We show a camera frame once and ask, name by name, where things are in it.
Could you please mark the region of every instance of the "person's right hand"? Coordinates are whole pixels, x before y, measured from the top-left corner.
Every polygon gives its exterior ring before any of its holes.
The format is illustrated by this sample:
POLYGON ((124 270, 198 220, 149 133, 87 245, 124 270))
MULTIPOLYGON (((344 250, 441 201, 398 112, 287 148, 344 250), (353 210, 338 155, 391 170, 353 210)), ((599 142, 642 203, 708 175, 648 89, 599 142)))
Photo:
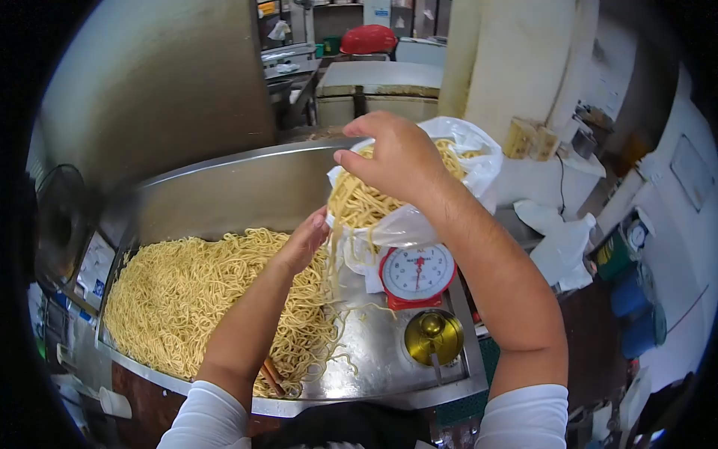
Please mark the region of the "person's right hand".
POLYGON ((334 153, 334 160, 385 195, 416 205, 426 189, 453 181, 434 142, 407 119, 371 112, 349 123, 344 134, 376 139, 373 159, 341 149, 334 153))

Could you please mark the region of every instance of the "person's left hand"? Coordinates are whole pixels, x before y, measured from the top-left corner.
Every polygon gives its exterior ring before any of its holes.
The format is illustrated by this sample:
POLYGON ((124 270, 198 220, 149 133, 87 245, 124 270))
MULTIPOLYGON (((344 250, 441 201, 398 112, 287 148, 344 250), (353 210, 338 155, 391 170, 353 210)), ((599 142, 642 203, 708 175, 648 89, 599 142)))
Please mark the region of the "person's left hand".
POLYGON ((293 275, 304 271, 329 235, 326 217, 327 206, 310 215, 294 230, 274 260, 285 264, 293 275))

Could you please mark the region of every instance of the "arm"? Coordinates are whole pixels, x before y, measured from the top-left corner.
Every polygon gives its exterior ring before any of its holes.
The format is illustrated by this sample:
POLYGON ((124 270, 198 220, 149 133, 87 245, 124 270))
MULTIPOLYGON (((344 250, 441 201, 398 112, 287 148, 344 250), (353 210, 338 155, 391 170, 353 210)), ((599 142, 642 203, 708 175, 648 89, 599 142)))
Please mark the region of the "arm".
POLYGON ((251 411, 252 386, 269 353, 294 275, 312 260, 329 228, 326 208, 307 218, 212 332, 196 380, 211 382, 251 411))
POLYGON ((558 302, 533 262, 454 180, 419 127, 386 112, 345 128, 376 139, 373 159, 340 150, 335 159, 382 193, 415 205, 466 277, 476 307, 501 349, 491 397, 523 386, 566 386, 568 349, 558 302))

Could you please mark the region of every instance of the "hand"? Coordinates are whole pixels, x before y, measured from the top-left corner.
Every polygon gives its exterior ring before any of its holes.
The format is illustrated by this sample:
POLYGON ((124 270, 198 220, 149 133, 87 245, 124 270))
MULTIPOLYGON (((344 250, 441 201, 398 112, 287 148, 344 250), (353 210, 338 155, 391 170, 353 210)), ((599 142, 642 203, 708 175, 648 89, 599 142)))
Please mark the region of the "hand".
POLYGON ((314 253, 329 235, 329 225, 325 223, 326 217, 327 206, 310 215, 294 230, 272 261, 289 268, 292 275, 304 271, 312 261, 314 253))
POLYGON ((376 139, 372 159, 347 149, 334 160, 365 184, 397 200, 417 205, 426 189, 451 182, 434 142, 413 122, 385 111, 361 116, 344 128, 347 136, 376 139))

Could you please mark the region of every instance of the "blue container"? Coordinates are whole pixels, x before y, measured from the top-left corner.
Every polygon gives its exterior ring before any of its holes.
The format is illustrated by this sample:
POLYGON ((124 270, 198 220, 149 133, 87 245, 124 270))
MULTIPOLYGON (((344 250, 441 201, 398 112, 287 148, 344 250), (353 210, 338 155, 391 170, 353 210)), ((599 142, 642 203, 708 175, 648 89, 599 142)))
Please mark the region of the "blue container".
POLYGON ((636 264, 611 291, 613 315, 624 317, 653 304, 653 276, 644 264, 636 264))
POLYGON ((666 314, 660 304, 641 315, 621 333, 621 352, 626 359, 637 358, 666 342, 666 314))

